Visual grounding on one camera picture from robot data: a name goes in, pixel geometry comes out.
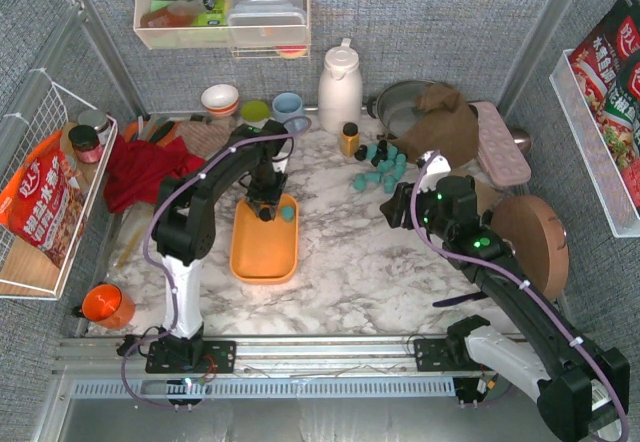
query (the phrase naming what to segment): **orange plastic tray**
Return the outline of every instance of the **orange plastic tray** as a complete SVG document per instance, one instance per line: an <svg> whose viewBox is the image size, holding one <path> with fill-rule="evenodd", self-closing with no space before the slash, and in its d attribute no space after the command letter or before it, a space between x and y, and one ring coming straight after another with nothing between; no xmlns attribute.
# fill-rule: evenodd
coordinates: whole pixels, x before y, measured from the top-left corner
<svg viewBox="0 0 640 442"><path fill-rule="evenodd" d="M285 222L280 209L290 206L294 219ZM243 200L236 207L231 241L231 272L248 284L283 284L298 265L298 203L289 194L280 198L275 220L263 222Z"/></svg>

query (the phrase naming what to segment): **red towel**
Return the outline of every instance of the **red towel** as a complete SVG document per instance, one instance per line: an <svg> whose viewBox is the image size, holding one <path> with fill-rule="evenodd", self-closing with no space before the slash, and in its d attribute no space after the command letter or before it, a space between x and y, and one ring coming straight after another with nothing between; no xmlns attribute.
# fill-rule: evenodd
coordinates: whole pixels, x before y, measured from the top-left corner
<svg viewBox="0 0 640 442"><path fill-rule="evenodd" d="M143 140L126 142L118 135L106 169L107 207L117 214L139 200L155 205L165 177L183 177L202 164L204 159L190 154L181 138L158 147Z"/></svg>

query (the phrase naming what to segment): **pink ice tray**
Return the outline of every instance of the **pink ice tray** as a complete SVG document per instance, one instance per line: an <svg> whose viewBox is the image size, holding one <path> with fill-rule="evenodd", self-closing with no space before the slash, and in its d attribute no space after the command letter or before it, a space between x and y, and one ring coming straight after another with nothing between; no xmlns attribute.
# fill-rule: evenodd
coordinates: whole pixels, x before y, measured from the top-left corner
<svg viewBox="0 0 640 442"><path fill-rule="evenodd" d="M480 143L478 161L498 187L528 182L531 167L513 141L498 109L491 102L476 102Z"/></svg>

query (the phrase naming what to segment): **shelf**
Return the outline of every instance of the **shelf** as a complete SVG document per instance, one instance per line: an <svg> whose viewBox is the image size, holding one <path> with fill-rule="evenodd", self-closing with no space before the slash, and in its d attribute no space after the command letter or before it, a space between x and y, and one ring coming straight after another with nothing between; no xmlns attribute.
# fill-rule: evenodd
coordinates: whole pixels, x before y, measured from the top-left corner
<svg viewBox="0 0 640 442"><path fill-rule="evenodd" d="M640 237L640 216L600 134L565 50L549 77L615 237Z"/></svg>
<svg viewBox="0 0 640 442"><path fill-rule="evenodd" d="M61 146L64 148L64 138L70 125L67 122L68 116L61 92L71 95L89 108L95 109L94 106L78 98L64 87L51 82L51 88L30 122L25 139L10 164L14 170L22 165L26 155L35 145L58 129L65 129L61 140ZM90 183L90 187L62 267L58 269L40 250L3 229L0 234L0 247L4 249L4 260L1 262L2 268L0 269L0 298L58 300L62 295L82 239L79 230L80 222L84 222L86 229L86 222L98 195L101 179L118 133L116 121L111 117L110 119L112 122L111 131L100 162L96 165L85 165L78 162L78 168Z"/></svg>
<svg viewBox="0 0 640 442"><path fill-rule="evenodd" d="M134 32L149 49L225 47L231 49L235 57L254 57L254 52L260 53L258 57L280 57L274 47L306 46L304 56L308 57L311 43L309 0L303 0L304 6L300 7L306 12L306 23L300 25L143 28L140 20L149 12L152 1L135 0L133 24Z"/></svg>

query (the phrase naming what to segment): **white kettle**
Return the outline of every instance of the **white kettle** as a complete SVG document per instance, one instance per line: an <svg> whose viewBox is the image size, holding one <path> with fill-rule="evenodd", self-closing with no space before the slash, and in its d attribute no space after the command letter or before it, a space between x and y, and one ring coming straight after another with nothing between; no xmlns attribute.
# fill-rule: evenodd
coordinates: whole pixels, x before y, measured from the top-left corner
<svg viewBox="0 0 640 442"><path fill-rule="evenodd" d="M322 128L338 134L347 122L360 121L362 76L358 53L349 45L351 39L327 51L318 87L318 118Z"/></svg>

